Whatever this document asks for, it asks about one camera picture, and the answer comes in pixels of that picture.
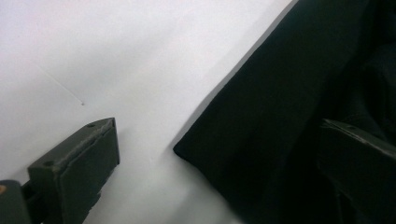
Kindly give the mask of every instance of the black cloth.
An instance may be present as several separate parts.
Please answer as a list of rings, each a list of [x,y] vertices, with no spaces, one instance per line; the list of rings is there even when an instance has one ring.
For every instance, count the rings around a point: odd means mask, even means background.
[[[342,223],[319,125],[395,143],[395,40],[395,1],[300,0],[174,151],[246,223]]]

